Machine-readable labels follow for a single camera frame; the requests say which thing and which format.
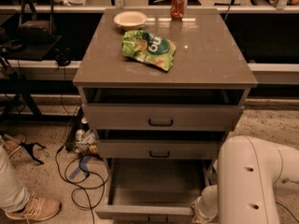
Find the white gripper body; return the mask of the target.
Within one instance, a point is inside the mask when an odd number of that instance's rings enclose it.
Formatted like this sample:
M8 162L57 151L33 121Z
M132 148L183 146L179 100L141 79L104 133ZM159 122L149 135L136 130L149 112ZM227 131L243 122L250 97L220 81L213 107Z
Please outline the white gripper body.
M193 201L191 208L194 212L193 220L199 224L209 223L218 214L218 208L204 204L202 197L198 197Z

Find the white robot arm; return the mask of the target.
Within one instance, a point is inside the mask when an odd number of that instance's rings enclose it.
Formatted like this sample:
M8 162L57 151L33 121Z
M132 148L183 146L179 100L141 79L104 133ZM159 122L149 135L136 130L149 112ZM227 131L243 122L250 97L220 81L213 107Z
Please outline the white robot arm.
M299 150L250 136L221 146L218 183L192 203L194 220L207 224L280 224L276 197L299 192Z

